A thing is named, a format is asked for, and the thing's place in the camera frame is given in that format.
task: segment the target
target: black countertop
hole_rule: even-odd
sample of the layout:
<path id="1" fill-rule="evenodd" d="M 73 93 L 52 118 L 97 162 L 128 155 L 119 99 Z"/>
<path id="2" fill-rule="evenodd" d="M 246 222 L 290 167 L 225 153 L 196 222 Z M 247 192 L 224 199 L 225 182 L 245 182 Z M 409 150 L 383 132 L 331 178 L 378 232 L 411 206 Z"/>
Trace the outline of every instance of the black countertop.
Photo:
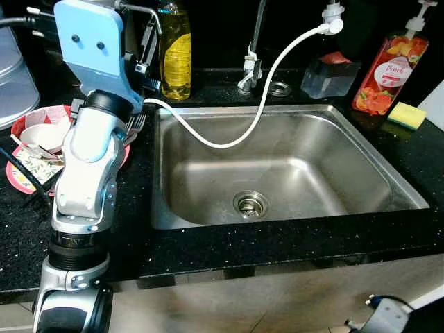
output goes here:
<path id="1" fill-rule="evenodd" d="M 288 83 L 292 80 L 286 71 L 278 75 Z M 192 97 L 175 106 L 259 103 L 257 96 L 237 93 L 238 71 L 202 71 L 196 76 Z M 146 125 L 131 144 L 130 157 L 117 178 L 110 280 L 360 255 L 368 262 L 380 262 L 444 252 L 444 133 L 427 120 L 416 132 L 387 126 L 383 118 L 352 111 L 350 97 L 314 101 L 294 82 L 289 97 L 271 97 L 267 105 L 336 106 L 418 190 L 430 208 L 154 230 L 150 225 L 154 116 L 148 110 Z M 71 98 L 72 94 L 61 96 L 53 104 L 70 103 Z M 14 149 L 9 130 L 0 132 L 0 145 Z M 6 161 L 0 158 L 0 302 L 12 302 L 38 288 L 50 223 L 41 205 L 21 208 L 27 195 L 9 184 L 5 167 Z"/>

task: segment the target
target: black wall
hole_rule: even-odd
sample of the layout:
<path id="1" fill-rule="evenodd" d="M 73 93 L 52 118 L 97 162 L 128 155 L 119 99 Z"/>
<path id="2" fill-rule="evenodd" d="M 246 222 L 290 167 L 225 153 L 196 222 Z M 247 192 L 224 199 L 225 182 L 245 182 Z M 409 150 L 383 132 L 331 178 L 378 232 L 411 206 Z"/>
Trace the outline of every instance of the black wall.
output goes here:
<path id="1" fill-rule="evenodd" d="M 193 68 L 242 68 L 251 40 L 259 0 L 183 0 L 191 24 Z M 3 1 L 8 16 L 19 15 L 26 6 L 47 8 L 54 0 Z M 133 0 L 136 4 L 157 7 L 155 0 Z M 283 48 L 299 34 L 317 26 L 326 0 L 268 0 L 257 54 L 263 67 L 270 67 Z M 358 80 L 365 75 L 384 37 L 402 30 L 416 15 L 416 0 L 343 0 L 345 26 L 336 37 L 342 52 L 362 62 Z M 136 31 L 143 31 L 144 16 L 136 15 Z M 444 79 L 444 0 L 429 9 L 422 34 L 430 47 L 402 92 L 412 102 L 426 96 Z M 321 38 L 313 37 L 297 46 L 281 64 L 286 68 L 305 68 L 319 50 Z"/>

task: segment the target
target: faucet handle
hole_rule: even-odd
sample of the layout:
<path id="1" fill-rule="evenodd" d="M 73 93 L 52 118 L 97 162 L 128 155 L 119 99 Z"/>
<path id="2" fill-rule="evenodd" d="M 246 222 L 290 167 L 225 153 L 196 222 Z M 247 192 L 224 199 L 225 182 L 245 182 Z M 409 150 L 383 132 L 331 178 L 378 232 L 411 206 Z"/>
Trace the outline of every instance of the faucet handle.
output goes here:
<path id="1" fill-rule="evenodd" d="M 257 59 L 255 61 L 255 66 L 253 68 L 253 77 L 251 78 L 251 85 L 250 85 L 252 88 L 256 88 L 257 80 L 262 77 L 261 64 L 262 60 Z"/>

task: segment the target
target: sink drain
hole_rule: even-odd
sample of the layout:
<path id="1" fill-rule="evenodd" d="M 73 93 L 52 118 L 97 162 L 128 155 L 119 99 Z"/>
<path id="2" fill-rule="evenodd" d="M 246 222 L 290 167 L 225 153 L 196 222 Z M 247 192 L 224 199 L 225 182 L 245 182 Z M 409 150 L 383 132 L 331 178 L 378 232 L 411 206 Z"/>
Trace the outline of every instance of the sink drain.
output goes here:
<path id="1" fill-rule="evenodd" d="M 263 217 L 268 208 L 267 199 L 256 191 L 242 191 L 233 200 L 234 208 L 245 219 Z"/>

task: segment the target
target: metal drain cover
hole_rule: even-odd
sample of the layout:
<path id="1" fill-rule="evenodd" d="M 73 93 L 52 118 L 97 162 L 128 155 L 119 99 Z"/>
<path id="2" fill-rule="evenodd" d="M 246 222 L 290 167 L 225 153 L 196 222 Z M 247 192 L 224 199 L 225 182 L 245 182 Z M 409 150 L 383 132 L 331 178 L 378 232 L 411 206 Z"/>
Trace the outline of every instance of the metal drain cover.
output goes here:
<path id="1" fill-rule="evenodd" d="M 244 219 L 258 219 L 265 215 L 268 201 L 259 192 L 242 191 L 234 196 L 233 205 Z"/>
<path id="2" fill-rule="evenodd" d="M 276 97 L 287 97 L 291 94 L 291 88 L 286 83 L 280 81 L 271 81 L 268 93 Z"/>

